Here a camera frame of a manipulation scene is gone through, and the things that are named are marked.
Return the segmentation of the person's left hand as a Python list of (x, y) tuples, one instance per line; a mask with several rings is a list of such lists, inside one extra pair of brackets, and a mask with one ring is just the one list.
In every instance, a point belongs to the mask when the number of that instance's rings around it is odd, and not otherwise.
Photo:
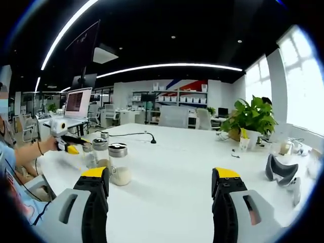
[(57, 151), (57, 140), (55, 137), (50, 136), (45, 142), (46, 151)]

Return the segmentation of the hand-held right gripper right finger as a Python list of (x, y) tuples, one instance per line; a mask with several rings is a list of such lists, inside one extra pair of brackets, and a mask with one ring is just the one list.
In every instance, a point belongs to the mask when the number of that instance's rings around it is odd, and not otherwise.
[(211, 187), (213, 242), (271, 242), (283, 230), (273, 206), (235, 171), (213, 168)]

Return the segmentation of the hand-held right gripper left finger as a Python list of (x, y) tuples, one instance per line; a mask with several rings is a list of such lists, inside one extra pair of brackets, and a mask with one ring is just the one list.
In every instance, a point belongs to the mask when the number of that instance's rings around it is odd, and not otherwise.
[(89, 169), (48, 206), (35, 232), (44, 242), (107, 242), (109, 170)]

